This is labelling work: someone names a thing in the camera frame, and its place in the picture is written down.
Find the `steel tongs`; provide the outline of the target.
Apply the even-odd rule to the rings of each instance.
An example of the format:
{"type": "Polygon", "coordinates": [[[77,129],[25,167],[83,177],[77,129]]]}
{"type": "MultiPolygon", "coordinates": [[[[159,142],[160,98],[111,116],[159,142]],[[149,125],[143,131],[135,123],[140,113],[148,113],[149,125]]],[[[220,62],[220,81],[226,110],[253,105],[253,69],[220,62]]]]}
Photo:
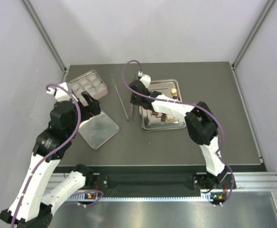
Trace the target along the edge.
{"type": "Polygon", "coordinates": [[[126,116],[126,120],[127,120],[127,122],[130,122],[133,119],[134,106],[133,106],[133,104],[130,104],[129,108],[127,108],[126,107],[126,103],[122,99],[121,94],[120,94],[116,84],[114,84],[114,88],[115,88],[116,94],[118,96],[118,99],[120,101],[120,104],[121,104],[121,107],[123,109],[123,112],[124,112],[124,114],[126,116]]]}

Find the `white chocolate block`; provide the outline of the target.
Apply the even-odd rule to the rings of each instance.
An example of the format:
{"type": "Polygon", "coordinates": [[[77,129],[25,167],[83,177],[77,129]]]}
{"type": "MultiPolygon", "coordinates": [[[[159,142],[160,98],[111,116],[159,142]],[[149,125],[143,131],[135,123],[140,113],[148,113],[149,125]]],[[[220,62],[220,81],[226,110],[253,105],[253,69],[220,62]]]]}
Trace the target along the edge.
{"type": "Polygon", "coordinates": [[[171,115],[167,115],[167,119],[168,119],[168,120],[171,120],[171,119],[174,119],[174,117],[171,116],[171,115]]]}

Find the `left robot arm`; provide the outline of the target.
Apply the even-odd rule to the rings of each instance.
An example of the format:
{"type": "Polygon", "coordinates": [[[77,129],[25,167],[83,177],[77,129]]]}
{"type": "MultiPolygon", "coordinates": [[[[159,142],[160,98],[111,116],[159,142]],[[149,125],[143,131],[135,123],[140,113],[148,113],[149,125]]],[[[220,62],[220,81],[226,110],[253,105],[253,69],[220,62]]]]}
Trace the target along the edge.
{"type": "Polygon", "coordinates": [[[80,104],[69,83],[48,84],[47,93],[56,99],[50,112],[48,127],[36,138],[30,166],[12,205],[0,213],[0,219],[12,228],[47,228],[56,211],[71,197],[92,192],[100,193],[91,168],[78,164],[69,176],[50,193],[44,191],[56,167],[72,144],[83,120],[100,113],[99,101],[88,93],[84,97],[91,108],[80,104]]]}

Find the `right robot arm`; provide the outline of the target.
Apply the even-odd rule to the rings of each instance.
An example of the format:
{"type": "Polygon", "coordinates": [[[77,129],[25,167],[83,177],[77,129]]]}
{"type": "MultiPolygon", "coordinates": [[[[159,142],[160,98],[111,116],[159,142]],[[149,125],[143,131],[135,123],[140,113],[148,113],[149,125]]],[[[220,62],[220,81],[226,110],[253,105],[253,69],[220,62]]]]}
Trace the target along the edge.
{"type": "Polygon", "coordinates": [[[186,124],[191,140],[200,146],[206,162],[205,188],[227,185],[228,165],[221,157],[218,139],[218,123],[206,103],[186,104],[167,97],[158,91],[150,92],[147,83],[137,79],[128,85],[132,95],[130,102],[154,113],[167,114],[186,124]]]}

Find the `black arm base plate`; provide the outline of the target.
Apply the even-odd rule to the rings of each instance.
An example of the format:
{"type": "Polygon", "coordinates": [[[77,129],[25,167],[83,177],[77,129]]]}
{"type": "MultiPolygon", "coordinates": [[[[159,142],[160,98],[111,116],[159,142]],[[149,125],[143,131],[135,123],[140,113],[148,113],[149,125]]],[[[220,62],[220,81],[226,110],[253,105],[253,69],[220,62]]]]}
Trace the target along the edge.
{"type": "Polygon", "coordinates": [[[98,189],[106,194],[142,194],[148,191],[200,191],[231,190],[237,188],[231,174],[212,176],[207,173],[132,173],[132,174],[88,174],[80,189],[98,189]]]}

